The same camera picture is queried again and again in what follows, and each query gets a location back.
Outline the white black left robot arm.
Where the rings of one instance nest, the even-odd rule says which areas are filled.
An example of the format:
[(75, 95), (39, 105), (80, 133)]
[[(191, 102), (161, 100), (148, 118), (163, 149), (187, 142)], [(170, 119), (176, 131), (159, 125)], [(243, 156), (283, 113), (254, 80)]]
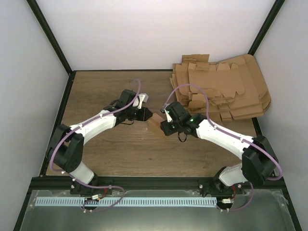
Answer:
[(100, 133), (124, 124), (126, 120), (147, 121), (153, 113), (143, 104), (149, 96), (125, 89), (119, 99), (112, 101), (95, 116), (75, 125), (60, 124), (55, 129), (48, 145), (46, 157), (50, 169), (67, 173), (75, 182), (75, 189), (82, 188), (87, 194), (94, 194), (105, 188), (99, 186), (98, 176), (82, 161), (84, 145)]

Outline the brown cardboard box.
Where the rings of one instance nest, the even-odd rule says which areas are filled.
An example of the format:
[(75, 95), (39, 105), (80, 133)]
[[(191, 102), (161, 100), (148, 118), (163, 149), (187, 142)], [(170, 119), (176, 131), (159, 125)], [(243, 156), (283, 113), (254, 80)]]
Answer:
[(157, 113), (154, 113), (148, 120), (148, 127), (151, 133), (153, 133), (155, 136), (164, 139), (165, 135), (163, 131), (160, 128), (161, 122), (163, 122), (164, 119)]

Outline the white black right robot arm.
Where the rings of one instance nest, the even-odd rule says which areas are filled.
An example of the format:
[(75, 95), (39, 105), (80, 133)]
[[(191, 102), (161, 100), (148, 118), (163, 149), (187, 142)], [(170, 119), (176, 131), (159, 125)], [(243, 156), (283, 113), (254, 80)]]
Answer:
[(167, 104), (161, 111), (166, 120), (161, 122), (160, 128), (166, 136), (174, 133), (192, 135), (224, 148), (241, 160), (234, 166), (223, 167), (213, 177), (216, 192), (224, 194), (238, 183), (262, 185), (275, 179), (272, 173), (279, 163), (266, 137), (246, 136), (213, 122), (207, 115), (191, 115), (179, 102)]

